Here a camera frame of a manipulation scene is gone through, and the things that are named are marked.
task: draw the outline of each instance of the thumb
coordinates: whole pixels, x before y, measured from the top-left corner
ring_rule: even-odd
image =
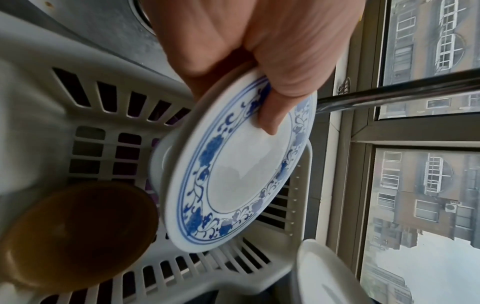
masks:
[[[285,96],[272,88],[260,107],[258,124],[265,132],[275,135],[287,113],[307,97],[308,94],[300,97]]]

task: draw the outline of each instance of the stainless steel sink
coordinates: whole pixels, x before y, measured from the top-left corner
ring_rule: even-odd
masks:
[[[138,0],[3,0],[0,11],[182,82]]]

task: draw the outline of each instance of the metal rod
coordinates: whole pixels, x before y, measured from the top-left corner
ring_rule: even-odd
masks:
[[[480,69],[451,73],[317,101],[316,113],[381,106],[389,103],[480,91]]]

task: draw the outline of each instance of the window glass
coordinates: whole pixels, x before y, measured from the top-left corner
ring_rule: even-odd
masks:
[[[480,0],[392,0],[383,85],[480,68]],[[381,106],[379,119],[480,111],[479,94]]]
[[[478,302],[479,169],[475,152],[376,150],[360,276],[370,297]]]

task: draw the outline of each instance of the blue floral pattern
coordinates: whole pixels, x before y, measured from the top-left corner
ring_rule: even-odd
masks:
[[[251,99],[244,95],[252,90]],[[197,147],[197,155],[190,162],[189,170],[182,182],[178,198],[177,221],[184,237],[195,244],[207,244],[224,238],[260,214],[286,182],[307,143],[315,115],[315,101],[309,97],[289,113],[292,120],[292,134],[289,145],[277,172],[269,183],[241,208],[219,213],[210,207],[207,184],[222,146],[235,130],[248,118],[257,113],[271,90],[265,77],[257,79],[233,98],[218,118],[209,127],[204,139]]]

